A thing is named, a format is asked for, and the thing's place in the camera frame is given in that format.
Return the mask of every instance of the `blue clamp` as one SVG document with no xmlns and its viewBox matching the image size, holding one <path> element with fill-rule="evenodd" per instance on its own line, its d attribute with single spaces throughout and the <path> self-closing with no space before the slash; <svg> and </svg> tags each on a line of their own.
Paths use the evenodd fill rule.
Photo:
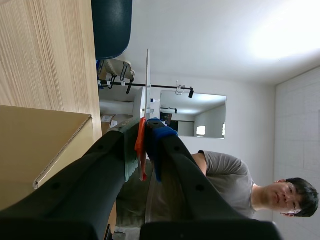
<svg viewBox="0 0 320 240">
<path fill-rule="evenodd" d="M 161 182 L 161 159 L 158 158 L 158 142 L 160 139 L 168 137 L 168 136 L 178 136 L 178 133 L 173 130 L 171 127 L 163 126 L 163 127 L 155 127 L 149 128 L 148 122 L 149 121 L 156 121 L 159 124 L 163 124 L 160 119 L 158 118 L 151 118 L 145 124 L 145 150 L 148 154 L 149 158 L 154 162 L 154 170 L 155 176 L 158 182 Z"/>
</svg>

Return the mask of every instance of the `mirror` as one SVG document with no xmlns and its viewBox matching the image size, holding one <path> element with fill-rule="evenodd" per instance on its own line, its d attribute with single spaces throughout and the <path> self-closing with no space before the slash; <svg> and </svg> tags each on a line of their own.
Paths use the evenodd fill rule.
<svg viewBox="0 0 320 240">
<path fill-rule="evenodd" d="M 179 136 L 224 139 L 227 97 L 161 91 L 160 119 Z"/>
</svg>

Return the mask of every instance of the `white ceiling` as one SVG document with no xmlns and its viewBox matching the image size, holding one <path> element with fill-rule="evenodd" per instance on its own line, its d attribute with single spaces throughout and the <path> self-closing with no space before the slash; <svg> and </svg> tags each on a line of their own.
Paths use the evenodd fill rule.
<svg viewBox="0 0 320 240">
<path fill-rule="evenodd" d="M 194 93 L 189 98 L 189 92 L 176 95 L 174 91 L 161 91 L 161 108 L 177 109 L 177 113 L 182 115 L 199 115 L 226 104 L 226 100 L 226 96 L 220 95 Z"/>
<path fill-rule="evenodd" d="M 278 84 L 320 65 L 319 0 L 134 0 L 124 58 L 153 74 Z"/>
</svg>

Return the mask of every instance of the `black rod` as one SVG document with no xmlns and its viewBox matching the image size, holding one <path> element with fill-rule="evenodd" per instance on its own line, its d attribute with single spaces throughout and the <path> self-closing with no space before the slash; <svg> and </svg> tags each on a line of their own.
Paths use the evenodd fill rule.
<svg viewBox="0 0 320 240">
<path fill-rule="evenodd" d="M 100 80 L 103 84 L 107 84 L 107 81 L 105 80 Z M 110 82 L 110 85 L 117 85 L 117 86 L 121 86 L 122 84 L 120 82 Z M 134 87 L 145 87 L 145 84 L 139 84 L 139 83 L 126 83 L 126 86 L 134 86 Z M 162 86 L 162 85 L 151 85 L 151 87 L 153 88 L 162 88 L 162 89 L 177 89 L 176 86 Z M 191 90 L 191 87 L 181 87 L 180 89 L 183 90 Z"/>
</svg>

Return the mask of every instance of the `man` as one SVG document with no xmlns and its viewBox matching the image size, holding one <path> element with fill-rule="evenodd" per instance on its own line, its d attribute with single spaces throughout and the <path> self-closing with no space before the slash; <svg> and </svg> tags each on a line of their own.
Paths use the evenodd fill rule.
<svg viewBox="0 0 320 240">
<path fill-rule="evenodd" d="M 318 209 L 317 190 L 304 179 L 279 180 L 261 187 L 254 183 L 247 165 L 236 157 L 202 150 L 192 156 L 222 198 L 248 218 L 259 210 L 311 217 Z M 118 227 L 139 228 L 144 223 L 171 220 L 168 201 L 175 196 L 165 195 L 151 164 L 146 171 L 147 182 L 141 182 L 136 171 L 124 184 L 116 201 Z"/>
</svg>

